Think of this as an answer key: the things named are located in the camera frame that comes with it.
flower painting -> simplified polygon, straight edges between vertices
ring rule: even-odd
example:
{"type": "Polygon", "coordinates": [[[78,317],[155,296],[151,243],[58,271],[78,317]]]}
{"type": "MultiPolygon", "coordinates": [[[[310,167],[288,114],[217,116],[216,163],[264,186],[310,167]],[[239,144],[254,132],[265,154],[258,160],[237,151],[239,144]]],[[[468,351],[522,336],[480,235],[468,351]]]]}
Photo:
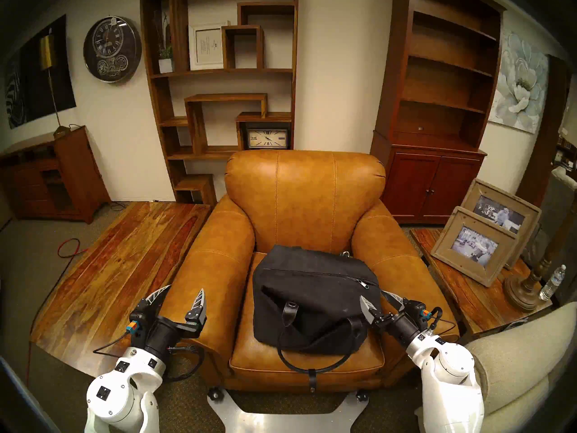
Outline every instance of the flower painting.
{"type": "Polygon", "coordinates": [[[545,106],[549,60],[514,32],[504,34],[489,120],[536,133],[545,106]]]}

black and white painting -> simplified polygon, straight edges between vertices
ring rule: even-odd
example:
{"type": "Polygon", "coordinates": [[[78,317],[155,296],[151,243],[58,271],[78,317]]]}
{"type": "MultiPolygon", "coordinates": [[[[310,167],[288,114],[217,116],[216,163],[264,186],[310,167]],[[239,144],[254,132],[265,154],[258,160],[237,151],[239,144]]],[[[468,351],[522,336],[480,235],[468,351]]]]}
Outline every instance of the black and white painting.
{"type": "Polygon", "coordinates": [[[484,195],[480,196],[479,200],[477,200],[473,212],[499,226],[502,226],[504,229],[509,230],[514,234],[519,232],[519,228],[521,227],[523,220],[525,220],[523,215],[509,209],[505,205],[485,197],[484,195]]]}
{"type": "Polygon", "coordinates": [[[549,60],[514,32],[502,35],[503,52],[489,120],[536,133],[543,116],[549,60]]]}
{"type": "Polygon", "coordinates": [[[451,249],[486,268],[498,246],[497,242],[464,226],[451,249]]]}
{"type": "Polygon", "coordinates": [[[66,15],[53,21],[28,40],[8,61],[5,69],[6,111],[10,128],[76,107],[66,53],[66,15]],[[48,71],[40,69],[40,39],[54,35],[56,65],[50,68],[54,101],[48,71]]]}

gray carpet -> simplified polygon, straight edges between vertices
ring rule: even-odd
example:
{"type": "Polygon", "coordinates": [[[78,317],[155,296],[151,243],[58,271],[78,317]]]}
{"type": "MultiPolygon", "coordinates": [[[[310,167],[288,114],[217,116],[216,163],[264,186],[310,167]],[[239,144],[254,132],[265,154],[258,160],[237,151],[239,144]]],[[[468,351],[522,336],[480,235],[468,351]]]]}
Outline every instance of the gray carpet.
{"type": "MultiPolygon", "coordinates": [[[[59,244],[77,237],[87,248],[118,216],[102,208],[91,225],[82,222],[12,221],[0,232],[0,354],[25,379],[28,331],[38,306],[66,265],[57,257],[59,244]]],[[[183,368],[185,363],[178,363],[183,368]]],[[[85,395],[92,378],[32,346],[30,391],[63,433],[81,432],[86,422],[85,395]]],[[[162,433],[224,432],[224,426],[206,403],[208,388],[198,376],[163,385],[156,397],[162,433]]],[[[231,392],[247,412],[304,414],[334,410],[344,394],[263,394],[231,392]]],[[[392,389],[371,392],[368,407],[352,428],[354,433],[418,432],[414,410],[421,405],[418,370],[407,374],[392,389]]],[[[23,427],[21,416],[2,398],[7,425],[23,427]]]]}

clock face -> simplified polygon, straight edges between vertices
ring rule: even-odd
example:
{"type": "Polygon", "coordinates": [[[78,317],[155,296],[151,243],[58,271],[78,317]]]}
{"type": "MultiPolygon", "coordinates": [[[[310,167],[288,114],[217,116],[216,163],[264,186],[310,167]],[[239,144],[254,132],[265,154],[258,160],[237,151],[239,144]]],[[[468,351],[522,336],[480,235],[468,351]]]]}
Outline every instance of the clock face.
{"type": "Polygon", "coordinates": [[[131,23],[106,17],[94,23],[84,39],[84,62],[94,77],[118,82],[130,77],[140,62],[140,37],[131,23]]]}
{"type": "Polygon", "coordinates": [[[248,130],[251,149],[286,149],[287,130],[248,130]]]}

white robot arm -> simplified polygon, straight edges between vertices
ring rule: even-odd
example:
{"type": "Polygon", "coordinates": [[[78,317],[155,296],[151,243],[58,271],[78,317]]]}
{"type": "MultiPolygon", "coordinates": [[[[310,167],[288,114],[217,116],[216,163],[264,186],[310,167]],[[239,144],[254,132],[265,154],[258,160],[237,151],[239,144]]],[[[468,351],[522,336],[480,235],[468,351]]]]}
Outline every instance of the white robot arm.
{"type": "Polygon", "coordinates": [[[199,355],[192,371],[172,381],[189,377],[203,362],[204,349],[197,346],[176,348],[175,345],[181,338],[199,337],[206,322],[204,290],[200,290],[185,315],[186,322],[175,323],[157,316],[169,288],[142,299],[132,311],[125,334],[132,335],[131,347],[117,360],[112,371],[98,376],[88,387],[88,418],[84,433],[109,433],[109,426],[126,433],[159,433],[154,392],[162,384],[170,353],[188,350],[199,355]]]}
{"type": "Polygon", "coordinates": [[[439,308],[427,312],[422,302],[381,292],[399,313],[383,315],[362,296],[361,308],[369,324],[395,337],[421,370],[426,433],[478,433],[485,408],[471,353],[433,335],[442,315],[439,308]],[[435,311],[440,313],[430,329],[426,321],[435,311]]]}

